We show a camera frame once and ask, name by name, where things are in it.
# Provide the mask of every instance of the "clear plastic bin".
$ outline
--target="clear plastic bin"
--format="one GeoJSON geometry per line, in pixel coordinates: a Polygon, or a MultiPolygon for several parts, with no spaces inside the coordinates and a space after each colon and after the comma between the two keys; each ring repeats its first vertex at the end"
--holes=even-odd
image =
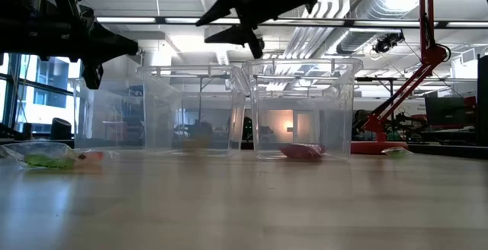
{"type": "Polygon", "coordinates": [[[75,97],[75,147],[168,149],[167,119],[181,93],[157,79],[102,79],[98,90],[71,79],[75,97]]]}
{"type": "Polygon", "coordinates": [[[326,159],[350,155],[358,59],[270,59],[244,65],[251,87],[254,150],[281,159],[289,143],[321,145],[326,159]]]}
{"type": "Polygon", "coordinates": [[[240,150],[246,95],[249,84],[234,66],[141,67],[145,78],[157,78],[182,93],[173,117],[173,154],[199,152],[231,155],[240,150]]]}

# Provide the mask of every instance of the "plastic wrapper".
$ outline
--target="plastic wrapper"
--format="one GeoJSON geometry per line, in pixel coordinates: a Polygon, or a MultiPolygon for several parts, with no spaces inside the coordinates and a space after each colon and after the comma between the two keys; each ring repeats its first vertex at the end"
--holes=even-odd
{"type": "Polygon", "coordinates": [[[391,147],[381,152],[392,159],[405,159],[413,155],[412,152],[403,147],[391,147]]]}
{"type": "Polygon", "coordinates": [[[27,142],[0,146],[3,156],[24,168],[73,169],[87,163],[99,163],[106,152],[76,152],[64,143],[27,142]]]}
{"type": "Polygon", "coordinates": [[[289,159],[317,160],[326,153],[326,147],[319,144],[290,143],[280,148],[289,159]]]}

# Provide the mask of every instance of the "computer monitor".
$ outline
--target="computer monitor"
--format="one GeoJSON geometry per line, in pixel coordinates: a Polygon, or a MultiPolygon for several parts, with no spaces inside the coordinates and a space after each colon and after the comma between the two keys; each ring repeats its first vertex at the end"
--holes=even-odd
{"type": "Polygon", "coordinates": [[[464,98],[425,98],[427,121],[431,126],[464,127],[472,125],[468,120],[464,98]]]}

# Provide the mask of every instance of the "wooden table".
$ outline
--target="wooden table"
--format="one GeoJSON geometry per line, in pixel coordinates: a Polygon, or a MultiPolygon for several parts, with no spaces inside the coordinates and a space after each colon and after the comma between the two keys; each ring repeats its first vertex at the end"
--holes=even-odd
{"type": "Polygon", "coordinates": [[[486,250],[488,163],[127,152],[62,172],[0,160],[0,249],[486,250]]]}

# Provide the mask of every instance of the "red plastic bag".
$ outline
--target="red plastic bag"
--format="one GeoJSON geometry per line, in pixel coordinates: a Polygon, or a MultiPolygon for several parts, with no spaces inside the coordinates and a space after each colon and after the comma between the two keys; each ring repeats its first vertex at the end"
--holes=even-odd
{"type": "Polygon", "coordinates": [[[290,143],[280,148],[289,159],[317,160],[323,157],[326,147],[318,144],[290,143]]]}

